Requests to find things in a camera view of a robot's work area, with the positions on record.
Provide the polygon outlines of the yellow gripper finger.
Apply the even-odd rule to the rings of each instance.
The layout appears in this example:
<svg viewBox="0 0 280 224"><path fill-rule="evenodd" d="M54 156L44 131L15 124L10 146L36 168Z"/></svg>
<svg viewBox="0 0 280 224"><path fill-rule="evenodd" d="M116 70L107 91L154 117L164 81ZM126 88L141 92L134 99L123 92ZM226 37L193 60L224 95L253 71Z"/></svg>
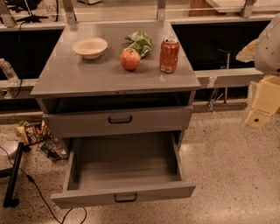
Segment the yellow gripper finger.
<svg viewBox="0 0 280 224"><path fill-rule="evenodd" d="M280 77L265 76L259 82L252 81L248 88L248 114L245 125L260 129L280 109Z"/></svg>
<svg viewBox="0 0 280 224"><path fill-rule="evenodd" d="M252 40L250 43L244 46L241 51L237 53L235 58L245 63L253 61L255 57L257 43L258 43L257 39Z"/></svg>

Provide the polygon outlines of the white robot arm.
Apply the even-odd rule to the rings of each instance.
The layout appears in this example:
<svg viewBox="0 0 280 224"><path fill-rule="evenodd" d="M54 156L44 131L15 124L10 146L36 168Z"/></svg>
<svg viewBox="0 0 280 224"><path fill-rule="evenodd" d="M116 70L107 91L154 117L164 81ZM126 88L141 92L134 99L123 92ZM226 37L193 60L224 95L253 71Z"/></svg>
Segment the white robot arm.
<svg viewBox="0 0 280 224"><path fill-rule="evenodd" d="M276 14L259 37L247 44L235 57L253 61L264 77L256 84L255 97L245 125L262 128L280 108L280 14Z"/></svg>

